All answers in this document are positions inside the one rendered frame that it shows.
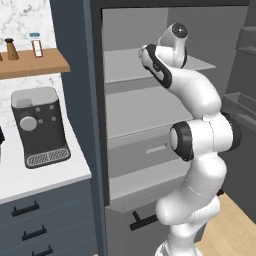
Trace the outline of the grey fridge shelf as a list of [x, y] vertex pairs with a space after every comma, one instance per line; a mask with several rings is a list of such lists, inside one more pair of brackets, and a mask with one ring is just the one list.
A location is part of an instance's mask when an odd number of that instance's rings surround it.
[[176, 96], [157, 86], [107, 95], [106, 118], [108, 138], [112, 139], [191, 120], [192, 116]]
[[117, 83], [151, 78], [138, 57], [137, 49], [104, 52], [104, 71], [106, 83]]

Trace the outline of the grey fridge crisper drawer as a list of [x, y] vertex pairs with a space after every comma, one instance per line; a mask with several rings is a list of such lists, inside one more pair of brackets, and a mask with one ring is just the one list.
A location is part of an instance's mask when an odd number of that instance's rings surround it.
[[[115, 178], [157, 164], [178, 159], [169, 143], [169, 126], [108, 140], [108, 172]], [[167, 149], [146, 154], [146, 150], [167, 143]]]

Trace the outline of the dark blue tall cabinet panel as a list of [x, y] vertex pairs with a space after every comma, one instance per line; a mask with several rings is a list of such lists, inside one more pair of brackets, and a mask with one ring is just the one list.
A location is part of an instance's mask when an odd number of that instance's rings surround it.
[[67, 115], [92, 173], [99, 256], [108, 256], [90, 0], [50, 0], [58, 50], [70, 66], [62, 84]]

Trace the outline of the black and grey coffee machine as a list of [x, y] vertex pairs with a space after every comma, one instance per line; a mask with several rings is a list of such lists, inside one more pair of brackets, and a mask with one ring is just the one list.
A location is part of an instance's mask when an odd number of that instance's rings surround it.
[[59, 97], [53, 87], [15, 91], [11, 95], [11, 108], [28, 169], [66, 161], [71, 157]]

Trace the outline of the grey open fridge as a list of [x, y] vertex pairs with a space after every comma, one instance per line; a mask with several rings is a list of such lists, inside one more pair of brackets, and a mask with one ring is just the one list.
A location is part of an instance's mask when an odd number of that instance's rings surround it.
[[101, 27], [96, 41], [96, 81], [102, 93], [98, 102], [99, 128], [105, 143], [106, 161], [102, 173], [104, 194], [109, 205], [111, 191], [121, 186], [141, 190], [168, 183], [175, 188], [180, 184], [188, 165], [178, 158], [115, 178], [109, 177], [106, 96], [160, 85], [153, 77], [106, 83], [104, 52], [138, 50], [144, 44], [156, 42], [171, 23], [181, 22], [189, 31], [187, 68], [201, 72], [220, 94], [225, 93], [234, 61], [235, 44], [247, 7], [245, 4], [225, 5], [224, 0], [202, 1], [201, 6], [190, 4], [187, 7], [105, 9], [101, 14]]

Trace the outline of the dark blue drawer front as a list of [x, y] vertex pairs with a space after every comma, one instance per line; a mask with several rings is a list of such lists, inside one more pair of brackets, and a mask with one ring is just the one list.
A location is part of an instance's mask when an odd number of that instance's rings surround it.
[[61, 237], [60, 240], [47, 240], [46, 242], [36, 242], [10, 249], [0, 253], [0, 256], [31, 256], [32, 251], [35, 253], [44, 251], [49, 245], [53, 248], [53, 253], [48, 256], [92, 256], [97, 252], [94, 238], [87, 241], [68, 241]]
[[[77, 225], [88, 223], [93, 220], [91, 209], [80, 208], [73, 205], [61, 210], [54, 210], [40, 216], [29, 218], [0, 228], [0, 251], [25, 245], [29, 242], [38, 241], [50, 235], [58, 234]], [[38, 237], [22, 241], [23, 231], [27, 233], [39, 230], [42, 225], [47, 229], [47, 233]]]
[[[46, 192], [35, 194], [29, 197], [21, 198], [12, 202], [0, 205], [0, 227], [11, 223], [34, 217], [50, 210], [69, 205], [91, 197], [90, 181], [84, 180], [70, 185], [62, 186]], [[13, 208], [21, 209], [34, 204], [37, 201], [40, 208], [33, 212], [12, 217]]]

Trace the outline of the grey freezer drawer front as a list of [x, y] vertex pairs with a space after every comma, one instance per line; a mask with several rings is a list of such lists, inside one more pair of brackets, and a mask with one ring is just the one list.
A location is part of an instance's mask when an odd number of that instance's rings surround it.
[[158, 199], [174, 189], [168, 183], [144, 189], [121, 186], [111, 191], [110, 205], [105, 208], [108, 256], [154, 256], [167, 237], [169, 228], [156, 221], [132, 231], [136, 211], [141, 219], [155, 214]]

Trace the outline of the grey fridge door bin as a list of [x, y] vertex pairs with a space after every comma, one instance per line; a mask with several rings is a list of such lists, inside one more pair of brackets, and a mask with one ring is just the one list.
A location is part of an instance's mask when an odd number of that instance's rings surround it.
[[222, 109], [239, 124], [256, 131], [256, 100], [243, 93], [223, 96]]
[[236, 50], [256, 55], [256, 27], [242, 27], [240, 29]]

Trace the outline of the grey fridge door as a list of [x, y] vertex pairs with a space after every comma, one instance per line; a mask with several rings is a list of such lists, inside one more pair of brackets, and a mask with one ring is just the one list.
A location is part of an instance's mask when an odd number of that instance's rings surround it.
[[[256, 27], [256, 0], [250, 0], [242, 27]], [[238, 92], [256, 100], [256, 55], [236, 50], [226, 94]], [[256, 131], [239, 126], [240, 146], [224, 154], [230, 168], [224, 191], [256, 223]]]

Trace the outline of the spice jar with blue lid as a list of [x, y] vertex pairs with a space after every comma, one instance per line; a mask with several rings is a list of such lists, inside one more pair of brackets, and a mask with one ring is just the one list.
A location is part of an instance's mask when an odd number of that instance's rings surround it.
[[33, 52], [36, 58], [40, 58], [43, 56], [43, 50], [40, 40], [40, 33], [39, 32], [30, 32], [29, 33], [31, 44], [33, 48]]

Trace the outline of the black countertop appliance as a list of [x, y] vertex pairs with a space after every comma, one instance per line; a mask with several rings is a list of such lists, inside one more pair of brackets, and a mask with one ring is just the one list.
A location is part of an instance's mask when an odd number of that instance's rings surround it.
[[1, 162], [1, 145], [5, 141], [4, 133], [2, 131], [2, 128], [0, 126], [0, 162]]

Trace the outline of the brown pepper mill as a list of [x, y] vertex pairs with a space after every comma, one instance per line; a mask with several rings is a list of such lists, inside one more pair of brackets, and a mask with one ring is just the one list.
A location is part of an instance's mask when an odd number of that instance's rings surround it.
[[8, 59], [9, 60], [18, 60], [19, 56], [18, 56], [16, 48], [13, 44], [13, 39], [12, 38], [6, 38], [5, 42], [6, 42], [6, 45], [7, 45]]

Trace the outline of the wooden wall shelf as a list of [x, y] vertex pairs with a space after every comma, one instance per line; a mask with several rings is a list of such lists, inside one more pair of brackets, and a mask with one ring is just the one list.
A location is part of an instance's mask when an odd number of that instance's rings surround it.
[[9, 60], [8, 54], [1, 54], [0, 79], [19, 78], [51, 73], [69, 72], [70, 66], [57, 48], [43, 50], [43, 56], [36, 58], [32, 50], [19, 51], [18, 60]]

